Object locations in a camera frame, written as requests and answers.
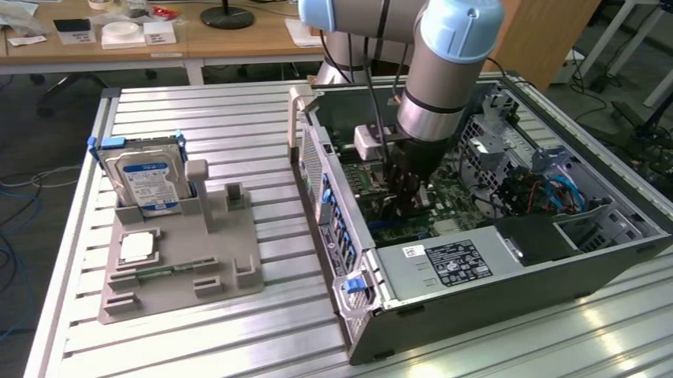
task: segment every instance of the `aluminum workbench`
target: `aluminum workbench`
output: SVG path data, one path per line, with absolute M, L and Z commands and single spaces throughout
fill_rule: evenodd
M 301 83 L 131 89 L 102 100 L 94 135 L 180 128 L 190 158 L 210 162 L 210 184 L 244 182 L 266 289 L 101 325 L 117 194 L 87 155 L 26 377 L 672 376 L 671 253 L 573 303 L 378 363 L 348 364 L 288 158 L 289 89 Z

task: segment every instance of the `lamp base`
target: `lamp base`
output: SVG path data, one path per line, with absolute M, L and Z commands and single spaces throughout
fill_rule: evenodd
M 236 30 L 252 26 L 256 23 L 256 15 L 236 7 L 230 7 L 230 14 L 225 14 L 225 7 L 217 6 L 201 13 L 201 20 L 213 28 Z

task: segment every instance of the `table leg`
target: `table leg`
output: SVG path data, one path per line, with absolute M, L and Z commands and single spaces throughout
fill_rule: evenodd
M 615 65 L 611 67 L 611 71 L 608 71 L 609 76 L 616 76 L 617 73 L 621 70 L 621 67 L 624 67 L 624 64 L 632 57 L 634 53 L 636 52 L 636 49 L 642 45 L 643 39 L 651 34 L 652 29 L 655 28 L 656 23 L 662 19 L 662 16 L 664 16 L 664 9 L 659 9 L 655 11 L 655 13 L 651 15 L 648 21 L 643 24 L 642 30 L 639 31 L 639 34 L 634 37 L 634 39 L 630 42 L 630 46 L 624 49 L 623 53 L 620 54 L 620 57 L 617 58 L 617 61 L 615 62 Z
M 673 91 L 673 69 L 667 75 L 664 81 L 662 81 L 662 84 L 654 90 L 651 97 L 648 97 L 646 102 L 643 102 L 643 105 L 646 105 L 648 108 L 658 107 L 662 104 L 662 99 L 670 94 L 671 91 Z
M 188 59 L 185 61 L 190 85 L 204 85 L 204 59 Z
M 603 33 L 601 39 L 599 39 L 597 45 L 593 47 L 593 50 L 589 53 L 589 56 L 587 57 L 585 62 L 581 65 L 580 73 L 583 76 L 585 76 L 587 73 L 589 72 L 589 69 L 596 63 L 599 56 L 605 50 L 608 43 L 611 42 L 612 37 L 617 33 L 617 29 L 620 28 L 621 24 L 624 23 L 624 20 L 630 16 L 630 13 L 632 12 L 635 6 L 636 6 L 635 0 L 627 0 L 624 6 L 621 6 L 620 13 L 615 16 L 615 19 L 611 22 L 611 26 L 608 26 L 605 33 Z

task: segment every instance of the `gray floor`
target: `gray floor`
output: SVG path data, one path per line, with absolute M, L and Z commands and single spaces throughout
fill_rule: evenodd
M 604 29 L 605 25 L 600 25 L 587 30 L 577 44 L 581 50 L 591 50 Z M 601 56 L 603 62 L 611 58 L 616 47 L 626 39 L 627 35 L 623 34 L 615 38 Z M 314 73 L 317 68 L 317 64 L 300 65 L 304 74 Z M 636 111 L 648 117 L 652 110 L 646 108 L 642 102 L 672 68 L 673 57 L 648 45 L 642 46 L 621 73 L 623 89 L 609 87 L 601 97 L 607 101 L 621 100 L 631 103 Z M 587 82 L 600 71 L 599 66 L 589 72 Z M 159 77 L 153 81 L 146 79 L 143 71 L 109 72 L 102 74 L 102 78 L 114 87 L 188 85 L 184 70 L 161 69 L 158 73 Z M 252 66 L 248 79 L 237 75 L 236 67 L 225 70 L 209 69 L 208 73 L 213 83 L 281 80 L 282 78 L 280 65 Z M 0 177 L 17 172 L 41 172 L 58 166 L 74 165 L 83 159 L 85 143 L 97 113 L 98 88 L 82 82 L 69 89 L 53 102 L 58 113 L 49 120 L 37 116 L 33 105 L 38 96 L 47 90 L 47 85 L 54 84 L 61 78 L 62 75 L 47 75 L 47 83 L 34 86 L 27 76 L 15 76 L 13 84 L 0 91 Z M 285 78 L 292 79 L 288 67 Z M 7 76 L 0 77 L 0 83 L 7 81 Z M 547 95 L 573 117 L 600 106 L 599 101 L 581 96 L 568 86 L 552 87 Z M 583 122 L 607 130 L 613 129 L 616 121 L 611 118 L 611 111 L 607 109 L 593 113 L 583 118 Z M 672 124 L 673 111 L 670 110 L 663 125 L 671 127 Z M 77 172 L 63 173 L 54 177 L 54 181 L 70 180 L 75 175 Z M 26 188 L 14 192 L 30 193 L 33 189 Z M 41 195 L 42 210 L 38 217 L 21 232 L 10 237 L 14 249 L 26 262 L 35 290 L 37 310 L 30 313 L 22 325 L 22 328 L 26 328 L 23 333 L 11 335 L 0 342 L 0 376 L 7 378 L 23 374 L 33 343 L 31 328 L 37 326 L 39 309 L 47 293 L 74 189 L 74 187 L 45 189 Z M 14 209 L 22 205 L 22 201 L 0 196 L 0 218 L 13 213 Z M 7 276 L 9 269 L 5 269 L 0 271 L 0 282 L 5 282 Z M 27 307 L 27 288 L 21 280 L 15 280 L 10 290 L 0 296 L 0 329 L 13 327 L 15 322 L 25 317 Z

